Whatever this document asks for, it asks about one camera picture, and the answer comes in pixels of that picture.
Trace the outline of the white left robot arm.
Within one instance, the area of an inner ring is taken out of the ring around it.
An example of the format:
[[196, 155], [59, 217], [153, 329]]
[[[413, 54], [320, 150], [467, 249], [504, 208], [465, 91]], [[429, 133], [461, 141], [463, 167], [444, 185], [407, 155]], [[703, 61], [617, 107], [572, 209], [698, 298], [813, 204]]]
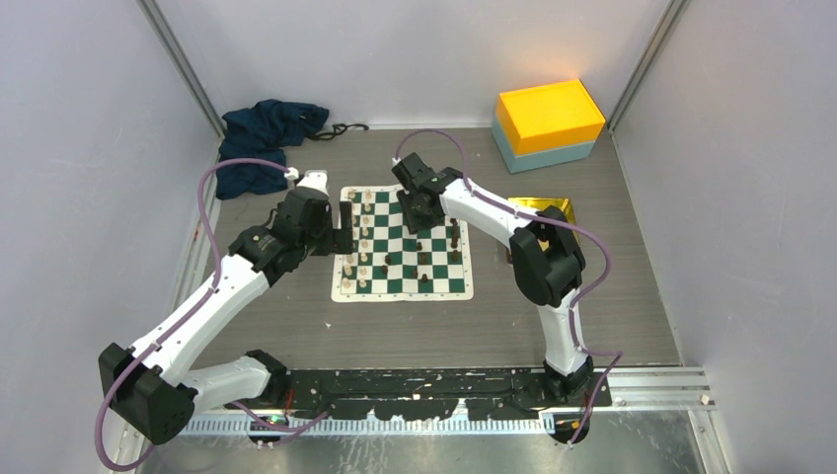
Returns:
[[212, 276], [173, 314], [129, 348], [110, 344], [101, 352], [109, 408], [152, 444], [170, 441], [207, 410], [286, 401], [287, 368], [264, 351], [205, 369], [192, 365], [240, 311], [308, 257], [350, 251], [351, 206], [342, 202], [334, 223], [327, 185], [326, 172], [306, 172], [271, 221], [242, 231]]

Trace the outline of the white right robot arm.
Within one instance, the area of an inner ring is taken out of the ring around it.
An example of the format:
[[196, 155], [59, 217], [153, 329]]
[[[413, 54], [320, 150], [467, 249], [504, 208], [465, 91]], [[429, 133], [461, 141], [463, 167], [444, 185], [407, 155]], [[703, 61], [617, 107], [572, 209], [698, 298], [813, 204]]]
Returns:
[[585, 258], [564, 213], [514, 204], [452, 168], [439, 172], [412, 153], [394, 159], [392, 172], [408, 229], [416, 233], [449, 219], [465, 222], [497, 240], [509, 253], [519, 291], [536, 306], [546, 342], [544, 369], [551, 398], [574, 404], [593, 373], [582, 347], [577, 296]]

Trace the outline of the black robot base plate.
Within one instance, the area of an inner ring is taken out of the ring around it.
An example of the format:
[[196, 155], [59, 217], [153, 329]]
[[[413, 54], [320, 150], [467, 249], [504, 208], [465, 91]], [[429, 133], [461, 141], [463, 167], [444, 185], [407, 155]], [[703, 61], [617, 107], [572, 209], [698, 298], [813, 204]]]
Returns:
[[306, 435], [549, 435], [573, 437], [587, 406], [610, 408], [605, 378], [560, 394], [539, 367], [293, 370], [246, 406]]

